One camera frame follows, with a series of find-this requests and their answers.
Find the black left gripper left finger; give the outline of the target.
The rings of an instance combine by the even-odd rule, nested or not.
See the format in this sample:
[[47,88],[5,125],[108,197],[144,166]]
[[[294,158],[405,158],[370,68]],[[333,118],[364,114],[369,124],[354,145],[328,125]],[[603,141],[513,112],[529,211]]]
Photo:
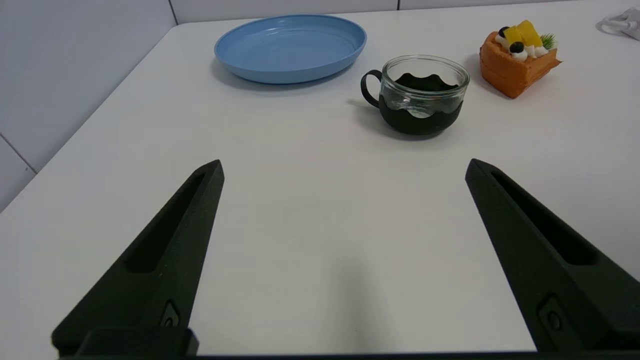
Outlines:
[[53,330],[61,357],[188,357],[224,171],[197,168]]

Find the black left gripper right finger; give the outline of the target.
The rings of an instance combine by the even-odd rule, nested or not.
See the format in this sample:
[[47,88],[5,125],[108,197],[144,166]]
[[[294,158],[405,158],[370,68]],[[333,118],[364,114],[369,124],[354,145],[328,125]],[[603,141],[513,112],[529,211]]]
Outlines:
[[465,181],[538,351],[638,353],[631,274],[498,167],[472,159]]

